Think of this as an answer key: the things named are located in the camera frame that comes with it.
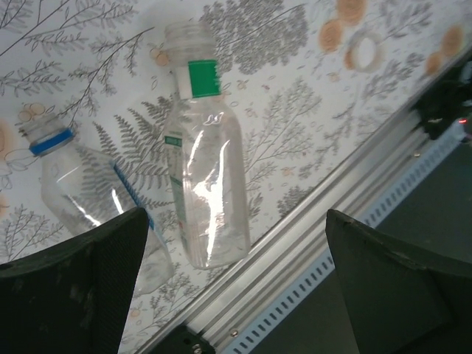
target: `screw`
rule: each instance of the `screw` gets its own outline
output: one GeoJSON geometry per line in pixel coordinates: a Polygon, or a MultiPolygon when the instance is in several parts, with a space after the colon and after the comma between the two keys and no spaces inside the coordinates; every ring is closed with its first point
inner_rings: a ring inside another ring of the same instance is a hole
{"type": "Polygon", "coordinates": [[[193,354],[202,354],[203,350],[201,349],[200,344],[195,344],[193,347],[193,354]]]}

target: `clear plastic bottle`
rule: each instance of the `clear plastic bottle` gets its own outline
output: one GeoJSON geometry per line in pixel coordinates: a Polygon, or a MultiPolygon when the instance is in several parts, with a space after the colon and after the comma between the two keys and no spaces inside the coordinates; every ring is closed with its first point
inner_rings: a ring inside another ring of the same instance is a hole
{"type": "Polygon", "coordinates": [[[165,35],[178,96],[164,139],[182,243],[194,267],[221,267],[251,248],[241,129],[222,100],[209,28],[177,23],[165,35]]]}
{"type": "MultiPolygon", "coordinates": [[[[75,143],[71,130],[56,116],[28,123],[21,132],[31,152],[41,157],[44,203],[74,236],[139,205],[112,158],[75,143]]],[[[153,228],[150,219],[134,296],[151,293],[173,275],[167,247],[153,228]]]]}

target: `dark floor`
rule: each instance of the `dark floor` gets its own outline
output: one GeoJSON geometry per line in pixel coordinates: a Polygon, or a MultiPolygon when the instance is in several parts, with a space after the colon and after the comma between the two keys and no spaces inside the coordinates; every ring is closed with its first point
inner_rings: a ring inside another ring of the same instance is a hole
{"type": "MultiPolygon", "coordinates": [[[[472,148],[459,146],[378,227],[438,253],[472,262],[472,148]]],[[[357,354],[332,273],[254,354],[357,354]]]]}

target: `green label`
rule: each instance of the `green label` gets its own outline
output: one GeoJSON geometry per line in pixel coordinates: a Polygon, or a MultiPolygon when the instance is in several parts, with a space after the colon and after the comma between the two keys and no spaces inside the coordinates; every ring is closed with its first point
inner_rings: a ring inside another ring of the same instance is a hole
{"type": "Polygon", "coordinates": [[[189,73],[193,98],[221,94],[220,79],[216,72],[216,60],[189,61],[189,73]]]}
{"type": "Polygon", "coordinates": [[[173,136],[165,136],[164,142],[169,145],[178,146],[179,148],[182,147],[182,139],[174,138],[173,136]]]}

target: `blue bottle cap ring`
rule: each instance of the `blue bottle cap ring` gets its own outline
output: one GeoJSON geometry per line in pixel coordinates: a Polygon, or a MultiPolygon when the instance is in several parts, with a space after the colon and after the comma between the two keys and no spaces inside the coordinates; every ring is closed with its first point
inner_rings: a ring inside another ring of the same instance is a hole
{"type": "Polygon", "coordinates": [[[67,128],[64,131],[61,131],[58,135],[53,136],[50,139],[45,140],[44,142],[40,142],[39,144],[36,145],[31,145],[29,147],[29,151],[32,152],[33,155],[41,155],[44,151],[49,150],[50,148],[53,148],[56,145],[59,145],[61,142],[66,141],[67,139],[71,139],[74,137],[74,134],[72,131],[67,128]]]}

